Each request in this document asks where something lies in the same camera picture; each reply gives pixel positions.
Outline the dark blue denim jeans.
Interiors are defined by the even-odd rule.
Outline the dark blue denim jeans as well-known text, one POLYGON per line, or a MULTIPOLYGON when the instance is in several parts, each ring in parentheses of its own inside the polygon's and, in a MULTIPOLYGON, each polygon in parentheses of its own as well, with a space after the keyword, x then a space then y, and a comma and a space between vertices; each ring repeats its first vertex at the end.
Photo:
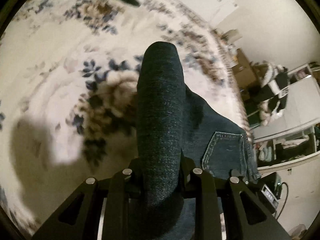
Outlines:
POLYGON ((183 197, 182 157, 213 177, 231 170, 259 178, 245 131, 214 111, 184 82, 176 47, 155 42, 144 53, 137 85, 138 158, 131 162, 141 205, 133 220, 138 239, 191 239, 196 200, 183 197))

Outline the black white jacket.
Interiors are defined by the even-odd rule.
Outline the black white jacket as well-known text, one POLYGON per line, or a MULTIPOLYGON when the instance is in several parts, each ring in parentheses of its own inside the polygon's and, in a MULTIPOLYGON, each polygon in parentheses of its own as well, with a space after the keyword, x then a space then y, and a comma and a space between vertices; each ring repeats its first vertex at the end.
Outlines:
POLYGON ((276 103, 280 103, 278 110, 285 109, 289 94, 288 69, 282 65, 265 62, 266 73, 261 80, 262 99, 260 102, 269 100, 268 108, 274 110, 276 103))

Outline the floral white bed sheet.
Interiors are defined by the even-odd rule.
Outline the floral white bed sheet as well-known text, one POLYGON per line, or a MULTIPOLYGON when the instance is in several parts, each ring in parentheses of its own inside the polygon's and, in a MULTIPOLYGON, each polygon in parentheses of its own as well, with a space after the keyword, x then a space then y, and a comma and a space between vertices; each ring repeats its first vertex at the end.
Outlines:
POLYGON ((137 155, 135 93, 156 41, 187 86, 244 130, 220 34, 179 0, 26 0, 1 37, 1 207, 26 239, 88 177, 137 155))

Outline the brown cardboard box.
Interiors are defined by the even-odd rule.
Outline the brown cardboard box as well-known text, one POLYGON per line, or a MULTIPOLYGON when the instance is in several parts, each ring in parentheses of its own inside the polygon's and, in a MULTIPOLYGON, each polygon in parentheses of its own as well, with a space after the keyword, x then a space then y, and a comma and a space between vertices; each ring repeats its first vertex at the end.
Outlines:
POLYGON ((240 88, 247 88, 257 82, 257 77, 251 68, 251 64, 241 49, 237 49, 237 65, 232 67, 234 77, 240 88))

